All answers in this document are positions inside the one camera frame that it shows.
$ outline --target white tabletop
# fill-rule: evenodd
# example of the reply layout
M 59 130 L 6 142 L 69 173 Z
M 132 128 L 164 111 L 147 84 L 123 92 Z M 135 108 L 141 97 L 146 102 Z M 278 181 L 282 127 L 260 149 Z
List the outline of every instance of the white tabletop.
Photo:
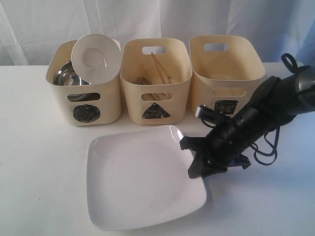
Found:
M 281 63 L 267 75 L 286 77 Z M 123 115 L 108 125 L 67 124 L 45 81 L 47 66 L 0 67 L 0 235 L 3 236 L 208 236 L 315 235 L 315 113 L 281 130 L 278 160 L 207 177 L 200 210 L 144 229 L 105 232 L 89 221 L 86 153 L 106 134 L 148 128 Z M 209 129 L 190 111 L 176 124 L 185 135 Z M 258 142 L 266 147 L 262 140 Z

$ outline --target white curtain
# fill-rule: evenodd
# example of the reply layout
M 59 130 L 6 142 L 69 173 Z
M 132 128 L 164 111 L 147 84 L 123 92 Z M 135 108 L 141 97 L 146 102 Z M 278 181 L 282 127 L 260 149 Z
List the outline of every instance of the white curtain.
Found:
M 64 42 L 234 34 L 262 61 L 315 64 L 315 0 L 0 0 L 0 65 L 48 65 Z

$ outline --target metal bowl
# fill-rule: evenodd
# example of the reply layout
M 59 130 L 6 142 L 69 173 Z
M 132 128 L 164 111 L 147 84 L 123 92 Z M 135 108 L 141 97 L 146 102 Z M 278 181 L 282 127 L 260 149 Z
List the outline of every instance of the metal bowl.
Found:
M 74 71 L 72 67 L 72 62 L 68 61 L 64 64 L 59 71 L 56 73 L 54 78 L 54 85 L 58 86 L 75 86 L 75 85 L 91 85 L 84 80 L 82 80 Z M 71 94 L 67 98 L 69 101 L 86 101 L 89 100 L 91 95 L 88 93 L 82 94 Z

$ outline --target white bowl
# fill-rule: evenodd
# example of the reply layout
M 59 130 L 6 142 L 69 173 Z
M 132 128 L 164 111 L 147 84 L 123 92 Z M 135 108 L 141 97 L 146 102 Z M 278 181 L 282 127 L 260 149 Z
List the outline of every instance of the white bowl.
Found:
M 99 229 L 128 230 L 174 220 L 202 207 L 202 178 L 190 179 L 193 160 L 175 126 L 102 136 L 89 146 L 87 201 Z
M 101 84 L 118 75 L 122 57 L 114 40 L 102 34 L 90 34 L 75 43 L 71 60 L 74 71 L 84 81 Z

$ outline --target cream plastic bin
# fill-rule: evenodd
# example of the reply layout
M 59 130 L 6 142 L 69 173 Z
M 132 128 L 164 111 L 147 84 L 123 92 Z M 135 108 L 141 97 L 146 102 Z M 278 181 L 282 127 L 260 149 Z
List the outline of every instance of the cream plastic bin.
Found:
M 225 51 L 206 51 L 207 44 L 225 44 Z M 190 40 L 193 69 L 192 111 L 207 105 L 226 115 L 236 114 L 265 77 L 252 44 L 234 35 L 203 35 Z
M 172 84 L 162 84 L 152 55 L 142 52 L 144 47 L 162 46 L 166 52 L 155 54 L 157 60 L 172 78 Z M 190 87 L 192 69 L 184 43 L 174 38 L 136 39 L 125 45 L 121 67 L 130 119 L 137 124 L 172 124 L 179 122 L 184 114 Z M 144 77 L 153 85 L 133 84 Z M 143 100 L 143 94 L 172 94 L 170 100 Z
M 107 124 L 121 114 L 120 82 L 117 75 L 113 80 L 97 85 L 57 86 L 53 84 L 60 67 L 71 61 L 72 48 L 77 40 L 62 44 L 56 51 L 46 74 L 58 105 L 69 124 L 76 126 Z M 93 101 L 69 101 L 70 94 L 99 93 L 100 99 Z

